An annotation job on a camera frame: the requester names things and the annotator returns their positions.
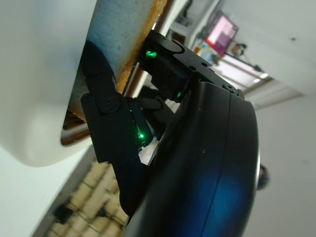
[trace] white wall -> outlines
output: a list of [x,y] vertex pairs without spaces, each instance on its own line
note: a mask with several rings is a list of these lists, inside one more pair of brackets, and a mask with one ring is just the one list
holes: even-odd
[[271,173],[259,191],[245,237],[316,236],[316,95],[257,111],[262,163]]
[[0,147],[0,236],[30,237],[85,152],[37,168]]
[[280,82],[316,92],[314,0],[226,0],[223,11],[239,26],[245,54]]

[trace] computer monitor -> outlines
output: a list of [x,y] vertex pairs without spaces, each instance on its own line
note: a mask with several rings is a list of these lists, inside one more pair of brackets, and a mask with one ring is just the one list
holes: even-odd
[[219,55],[224,55],[237,31],[238,27],[227,16],[221,13],[205,42]]

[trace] white concrete wall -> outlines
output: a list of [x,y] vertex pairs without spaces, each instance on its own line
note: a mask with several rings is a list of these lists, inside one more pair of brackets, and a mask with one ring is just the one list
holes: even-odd
[[257,111],[262,163],[271,173],[259,191],[245,237],[316,236],[316,95]]
[[1,237],[33,234],[85,151],[38,168],[22,164],[0,147]]

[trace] black device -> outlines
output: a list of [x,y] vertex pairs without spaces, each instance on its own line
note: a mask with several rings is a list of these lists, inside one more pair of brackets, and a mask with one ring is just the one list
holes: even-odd
[[[93,43],[80,62],[90,91],[81,104],[97,159],[113,164],[130,217],[123,236],[241,236],[258,183],[253,106],[208,62],[154,31],[138,61],[167,98],[181,103],[175,114],[159,99],[117,93],[111,67]],[[149,166],[138,157],[153,138],[145,117],[161,137]]]

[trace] white ceiling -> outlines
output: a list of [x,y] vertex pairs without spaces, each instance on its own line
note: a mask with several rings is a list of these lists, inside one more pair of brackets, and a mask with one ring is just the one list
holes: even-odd
[[275,79],[304,94],[316,92],[316,1],[227,0],[246,55]]

